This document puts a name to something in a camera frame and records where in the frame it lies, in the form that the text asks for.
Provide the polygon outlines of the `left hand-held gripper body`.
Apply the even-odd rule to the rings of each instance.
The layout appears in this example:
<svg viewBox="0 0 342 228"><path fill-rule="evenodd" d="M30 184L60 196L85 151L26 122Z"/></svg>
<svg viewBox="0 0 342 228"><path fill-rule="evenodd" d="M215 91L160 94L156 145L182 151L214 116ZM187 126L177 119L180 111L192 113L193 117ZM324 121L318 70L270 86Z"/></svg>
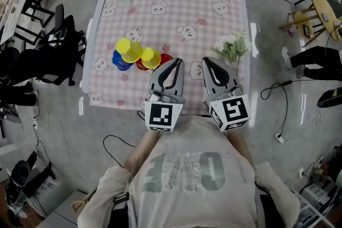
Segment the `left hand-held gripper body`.
<svg viewBox="0 0 342 228"><path fill-rule="evenodd" d="M150 131L172 132L185 99L170 93L149 90L145 101L145 126Z"/></svg>

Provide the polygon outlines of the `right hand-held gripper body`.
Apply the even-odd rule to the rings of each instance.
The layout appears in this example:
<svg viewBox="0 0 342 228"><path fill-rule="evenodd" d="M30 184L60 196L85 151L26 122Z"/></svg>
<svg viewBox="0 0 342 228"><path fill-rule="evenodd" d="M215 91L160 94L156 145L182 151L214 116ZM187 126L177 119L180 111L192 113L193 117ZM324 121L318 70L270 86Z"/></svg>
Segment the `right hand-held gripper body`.
<svg viewBox="0 0 342 228"><path fill-rule="evenodd" d="M241 86L225 90L219 95L209 95L205 104L221 132L243 127L251 119L248 95L243 94Z"/></svg>

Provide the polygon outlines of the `red paper cup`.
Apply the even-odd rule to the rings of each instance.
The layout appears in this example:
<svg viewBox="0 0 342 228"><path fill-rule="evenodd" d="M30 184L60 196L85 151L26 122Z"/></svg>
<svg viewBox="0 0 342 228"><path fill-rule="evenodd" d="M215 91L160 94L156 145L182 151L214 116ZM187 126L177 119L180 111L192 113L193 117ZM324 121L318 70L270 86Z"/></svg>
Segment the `red paper cup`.
<svg viewBox="0 0 342 228"><path fill-rule="evenodd" d="M160 56L161 56L161 61L159 64L160 66L173 59L172 56L170 56L166 53L162 53Z"/></svg>
<svg viewBox="0 0 342 228"><path fill-rule="evenodd" d="M149 68L145 67L142 63L141 58L139 58L136 62L135 62L136 66L138 69L142 70L142 71L146 71L149 70Z"/></svg>

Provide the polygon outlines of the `yellow paper cup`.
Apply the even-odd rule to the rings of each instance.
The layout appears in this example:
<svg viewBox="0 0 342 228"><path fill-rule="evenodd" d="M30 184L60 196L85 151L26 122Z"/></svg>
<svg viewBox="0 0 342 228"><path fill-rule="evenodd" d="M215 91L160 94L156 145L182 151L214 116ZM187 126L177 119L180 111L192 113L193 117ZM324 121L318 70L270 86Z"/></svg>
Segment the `yellow paper cup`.
<svg viewBox="0 0 342 228"><path fill-rule="evenodd" d="M136 41L131 41L127 38L122 38L116 43L116 51L121 55L123 61L127 63L135 63L141 58L143 49Z"/></svg>
<svg viewBox="0 0 342 228"><path fill-rule="evenodd" d="M154 48L146 47L143 49L141 62L144 67L148 69L154 69L160 65L161 54Z"/></svg>

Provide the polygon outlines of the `blue paper cup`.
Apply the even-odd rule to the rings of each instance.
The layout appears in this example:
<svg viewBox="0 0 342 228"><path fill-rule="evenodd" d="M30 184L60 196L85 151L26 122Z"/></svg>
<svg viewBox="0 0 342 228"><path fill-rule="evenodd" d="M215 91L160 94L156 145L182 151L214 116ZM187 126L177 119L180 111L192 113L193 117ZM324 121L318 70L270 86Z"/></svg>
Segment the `blue paper cup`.
<svg viewBox="0 0 342 228"><path fill-rule="evenodd" d="M126 67L127 65L126 62L122 59L121 54L117 50L114 50L113 52L112 62L117 67Z"/></svg>
<svg viewBox="0 0 342 228"><path fill-rule="evenodd" d="M133 65L133 63L127 63L124 61L119 61L119 62L116 62L115 65L117 66L117 68L120 71L126 71Z"/></svg>

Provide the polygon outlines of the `person's right forearm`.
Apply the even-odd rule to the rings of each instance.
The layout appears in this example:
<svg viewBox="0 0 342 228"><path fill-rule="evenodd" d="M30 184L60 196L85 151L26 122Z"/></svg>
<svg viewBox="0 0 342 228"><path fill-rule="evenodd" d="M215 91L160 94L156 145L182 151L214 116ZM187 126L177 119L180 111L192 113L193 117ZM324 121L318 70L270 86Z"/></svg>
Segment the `person's right forearm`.
<svg viewBox="0 0 342 228"><path fill-rule="evenodd" d="M251 166L254 166L250 150L248 149L245 138L240 130L234 129L227 132L227 139L237 152L241 154Z"/></svg>

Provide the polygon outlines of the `person's left forearm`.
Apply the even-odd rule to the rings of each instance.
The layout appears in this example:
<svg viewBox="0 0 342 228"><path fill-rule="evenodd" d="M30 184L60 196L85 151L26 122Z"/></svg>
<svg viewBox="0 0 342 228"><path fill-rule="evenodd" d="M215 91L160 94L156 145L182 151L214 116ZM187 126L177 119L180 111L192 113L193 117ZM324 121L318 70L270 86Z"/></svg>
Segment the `person's left forearm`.
<svg viewBox="0 0 342 228"><path fill-rule="evenodd" d="M155 147L160 135L161 133L157 131L146 131L138 145L129 154L123 168L128 170L133 176L136 175Z"/></svg>

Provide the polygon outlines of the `white artificial flower bunch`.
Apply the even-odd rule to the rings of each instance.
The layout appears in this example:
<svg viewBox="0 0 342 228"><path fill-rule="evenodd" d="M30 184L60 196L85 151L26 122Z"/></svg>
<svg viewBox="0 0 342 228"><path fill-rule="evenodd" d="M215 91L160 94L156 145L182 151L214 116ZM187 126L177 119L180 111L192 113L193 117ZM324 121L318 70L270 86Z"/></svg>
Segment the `white artificial flower bunch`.
<svg viewBox="0 0 342 228"><path fill-rule="evenodd" d="M247 32L244 30L221 36L211 50L228 60L229 65L238 75L242 57L249 53L251 48L252 43L248 38Z"/></svg>

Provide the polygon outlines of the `pink checked bunny tablecloth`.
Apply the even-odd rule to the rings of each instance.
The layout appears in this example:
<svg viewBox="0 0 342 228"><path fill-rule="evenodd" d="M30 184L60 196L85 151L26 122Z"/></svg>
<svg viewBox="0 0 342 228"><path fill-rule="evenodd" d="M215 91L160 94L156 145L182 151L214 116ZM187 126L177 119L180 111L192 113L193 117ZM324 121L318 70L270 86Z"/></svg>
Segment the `pink checked bunny tablecloth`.
<svg viewBox="0 0 342 228"><path fill-rule="evenodd" d="M151 72L112 62L118 40L127 38L185 63L183 114L207 114L200 62L216 57L219 38L246 31L245 0L98 0L85 53L82 90L95 107L144 109Z"/></svg>

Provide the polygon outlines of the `black office chair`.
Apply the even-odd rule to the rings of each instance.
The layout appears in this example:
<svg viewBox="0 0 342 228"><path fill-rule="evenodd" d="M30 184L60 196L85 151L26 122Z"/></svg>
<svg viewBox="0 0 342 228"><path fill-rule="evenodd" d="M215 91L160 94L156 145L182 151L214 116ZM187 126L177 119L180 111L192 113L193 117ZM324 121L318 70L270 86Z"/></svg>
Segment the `black office chair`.
<svg viewBox="0 0 342 228"><path fill-rule="evenodd" d="M43 79L51 75L56 78L48 80L48 83L60 85L67 80L69 86L74 86L76 65L84 65L82 57L86 52L87 40L84 31L76 30L74 17L64 15L62 4L56 7L54 28L38 45L43 57Z"/></svg>

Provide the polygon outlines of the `round wooden side table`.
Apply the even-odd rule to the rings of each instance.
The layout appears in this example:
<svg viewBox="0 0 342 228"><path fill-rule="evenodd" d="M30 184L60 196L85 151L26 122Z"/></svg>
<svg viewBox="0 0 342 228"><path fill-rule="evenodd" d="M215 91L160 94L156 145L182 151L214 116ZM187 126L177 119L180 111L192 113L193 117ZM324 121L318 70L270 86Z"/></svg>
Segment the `round wooden side table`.
<svg viewBox="0 0 342 228"><path fill-rule="evenodd" d="M296 1L293 5L297 6L307 0ZM338 17L335 10L342 6L335 0L310 0L309 7L301 10L294 10L287 14L287 23L280 25L279 29L286 29L288 31L297 29L303 37L303 27L305 24L310 29L310 38L306 38L307 42L302 46L303 48L314 42L323 33L328 33L328 39L340 41L342 38L342 16ZM327 14L329 21L325 22L322 18L322 13Z"/></svg>

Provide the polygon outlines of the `white drawer cabinet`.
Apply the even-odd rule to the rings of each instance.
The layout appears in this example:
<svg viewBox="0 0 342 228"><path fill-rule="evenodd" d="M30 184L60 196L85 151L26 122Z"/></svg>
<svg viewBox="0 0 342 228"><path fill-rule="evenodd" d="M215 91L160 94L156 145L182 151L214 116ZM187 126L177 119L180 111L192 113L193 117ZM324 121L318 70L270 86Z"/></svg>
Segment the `white drawer cabinet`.
<svg viewBox="0 0 342 228"><path fill-rule="evenodd" d="M328 192L314 183L305 187L300 195L313 207L324 206L327 202L330 201Z"/></svg>
<svg viewBox="0 0 342 228"><path fill-rule="evenodd" d="M64 185L58 180L47 178L36 190L33 198L46 212L55 210L63 201Z"/></svg>

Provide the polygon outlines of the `white metal rack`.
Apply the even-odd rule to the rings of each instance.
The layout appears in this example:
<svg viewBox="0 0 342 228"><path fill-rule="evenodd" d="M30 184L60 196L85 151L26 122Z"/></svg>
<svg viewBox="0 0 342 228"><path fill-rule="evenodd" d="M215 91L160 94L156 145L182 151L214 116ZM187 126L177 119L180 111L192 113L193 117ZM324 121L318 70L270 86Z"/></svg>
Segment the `white metal rack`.
<svg viewBox="0 0 342 228"><path fill-rule="evenodd" d="M327 214L322 215L295 190L291 192L300 201L299 216L292 228L337 228L326 218Z"/></svg>

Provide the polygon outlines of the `grey cabinet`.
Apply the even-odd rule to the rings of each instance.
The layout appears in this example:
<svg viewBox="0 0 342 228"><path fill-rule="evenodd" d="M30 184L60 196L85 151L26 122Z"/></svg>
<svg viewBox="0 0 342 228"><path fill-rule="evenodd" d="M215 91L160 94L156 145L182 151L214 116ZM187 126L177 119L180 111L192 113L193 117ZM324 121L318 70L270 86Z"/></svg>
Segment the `grey cabinet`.
<svg viewBox="0 0 342 228"><path fill-rule="evenodd" d="M82 200L85 196L86 194L83 192L74 191L36 228L78 228L77 219L82 212L84 205L81 205L77 211L74 212L72 203L76 200Z"/></svg>

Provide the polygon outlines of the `white desk with black legs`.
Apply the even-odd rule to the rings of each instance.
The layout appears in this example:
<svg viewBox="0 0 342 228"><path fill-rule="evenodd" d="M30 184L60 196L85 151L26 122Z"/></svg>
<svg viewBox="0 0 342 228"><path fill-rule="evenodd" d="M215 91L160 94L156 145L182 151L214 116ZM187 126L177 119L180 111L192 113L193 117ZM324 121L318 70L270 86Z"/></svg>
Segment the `white desk with black legs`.
<svg viewBox="0 0 342 228"><path fill-rule="evenodd" d="M34 15L36 11L48 14L49 17L46 19L46 21L43 21L41 18L36 17ZM16 37L30 45L35 45L38 40L43 38L41 32L35 33L27 29L26 27L19 25L19 20L22 15L28 16L34 20L38 20L41 24L41 27L44 29L49 23L49 21L53 18L55 13L48 9L42 8L36 0L14 0L12 2L12 6L9 9L9 12L7 13L4 25L0 28L0 30L3 30L0 39L0 44L4 44L12 37ZM35 40L32 41L29 38L22 36L20 33L17 32L17 30L34 36Z"/></svg>

